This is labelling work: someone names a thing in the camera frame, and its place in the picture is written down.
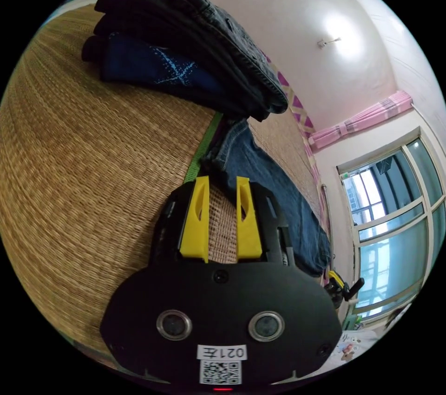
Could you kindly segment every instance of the pink curtain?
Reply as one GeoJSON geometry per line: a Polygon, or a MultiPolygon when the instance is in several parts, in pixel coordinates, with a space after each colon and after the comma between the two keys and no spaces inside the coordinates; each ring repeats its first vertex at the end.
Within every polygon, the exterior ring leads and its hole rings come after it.
{"type": "Polygon", "coordinates": [[[323,148],[345,135],[368,129],[393,118],[409,110],[411,105],[412,98],[406,92],[398,91],[343,123],[314,132],[309,138],[310,144],[313,148],[323,148]]]}

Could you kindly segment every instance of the qr code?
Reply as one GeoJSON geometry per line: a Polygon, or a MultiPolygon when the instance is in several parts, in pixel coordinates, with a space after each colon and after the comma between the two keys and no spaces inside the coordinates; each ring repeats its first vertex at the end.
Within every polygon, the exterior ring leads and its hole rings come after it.
{"type": "Polygon", "coordinates": [[[241,361],[201,361],[201,384],[242,384],[241,361]]]}

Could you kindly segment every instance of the blue jeans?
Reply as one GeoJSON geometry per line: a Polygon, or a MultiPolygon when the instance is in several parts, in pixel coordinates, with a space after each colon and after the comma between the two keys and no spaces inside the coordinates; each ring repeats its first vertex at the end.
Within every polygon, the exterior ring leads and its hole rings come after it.
{"type": "Polygon", "coordinates": [[[330,262],[327,234],[284,170],[256,145],[246,120],[232,125],[202,159],[202,167],[234,205],[237,176],[272,191],[287,217],[296,265],[310,276],[323,274],[330,262]]]}

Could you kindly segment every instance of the glass pane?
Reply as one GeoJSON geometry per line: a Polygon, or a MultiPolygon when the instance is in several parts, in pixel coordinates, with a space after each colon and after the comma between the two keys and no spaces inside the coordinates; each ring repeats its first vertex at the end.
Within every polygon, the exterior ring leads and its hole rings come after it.
{"type": "Polygon", "coordinates": [[[356,174],[351,177],[351,180],[352,188],[355,190],[359,202],[359,207],[364,208],[366,206],[369,206],[367,192],[364,188],[364,184],[362,183],[361,176],[359,174],[356,174]]]}
{"type": "Polygon", "coordinates": [[[355,211],[357,209],[368,206],[367,193],[359,175],[354,175],[352,177],[346,178],[344,180],[344,186],[347,192],[351,211],[355,211]]]}
{"type": "Polygon", "coordinates": [[[446,235],[446,213],[444,202],[432,213],[433,217],[433,257],[432,266],[437,260],[446,235]]]}
{"type": "Polygon", "coordinates": [[[357,225],[362,225],[370,221],[372,221],[372,217],[370,216],[370,211],[368,209],[353,214],[353,222],[357,225]]]}
{"type": "Polygon", "coordinates": [[[378,203],[377,205],[372,206],[373,220],[380,219],[386,215],[386,211],[384,211],[384,207],[382,203],[378,203]]]}
{"type": "Polygon", "coordinates": [[[361,178],[366,187],[370,204],[373,205],[374,203],[379,203],[381,201],[381,196],[378,191],[378,188],[376,187],[375,180],[370,170],[361,172],[361,178]]]}
{"type": "Polygon", "coordinates": [[[402,233],[362,246],[361,277],[357,308],[391,298],[424,276],[427,255],[427,220],[402,233]]]}
{"type": "Polygon", "coordinates": [[[407,148],[420,169],[421,176],[427,188],[429,202],[433,205],[443,195],[443,191],[432,159],[420,139],[408,144],[407,148]]]}
{"type": "Polygon", "coordinates": [[[388,304],[383,305],[382,307],[375,308],[373,310],[366,311],[364,313],[360,313],[360,315],[362,316],[362,319],[366,319],[366,318],[370,318],[370,317],[373,317],[373,316],[377,316],[380,313],[389,312],[389,314],[390,314],[400,304],[403,304],[404,302],[408,301],[409,298],[414,296],[419,291],[419,289],[420,289],[420,287],[415,287],[410,293],[404,295],[403,297],[399,298],[398,300],[393,301],[393,302],[389,302],[388,304]]]}
{"type": "Polygon", "coordinates": [[[376,183],[385,214],[397,211],[421,197],[415,174],[402,150],[373,163],[370,173],[376,183]]]}
{"type": "Polygon", "coordinates": [[[374,227],[359,231],[359,240],[365,241],[371,239],[372,237],[376,237],[381,234],[388,233],[390,231],[395,231],[401,228],[402,226],[407,225],[408,223],[410,223],[411,221],[413,221],[422,214],[423,214],[423,204],[420,203],[419,205],[415,206],[412,209],[409,209],[407,212],[399,215],[398,217],[395,217],[387,222],[380,223],[379,225],[376,225],[374,227]]]}

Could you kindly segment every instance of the label sticker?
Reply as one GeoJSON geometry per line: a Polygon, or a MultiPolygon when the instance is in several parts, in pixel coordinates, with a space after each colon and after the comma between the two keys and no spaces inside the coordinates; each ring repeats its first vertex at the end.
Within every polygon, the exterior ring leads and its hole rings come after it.
{"type": "Polygon", "coordinates": [[[205,361],[245,361],[248,359],[246,345],[199,345],[197,359],[205,361]]]}
{"type": "Polygon", "coordinates": [[[200,384],[242,384],[242,362],[201,360],[200,384]]]}

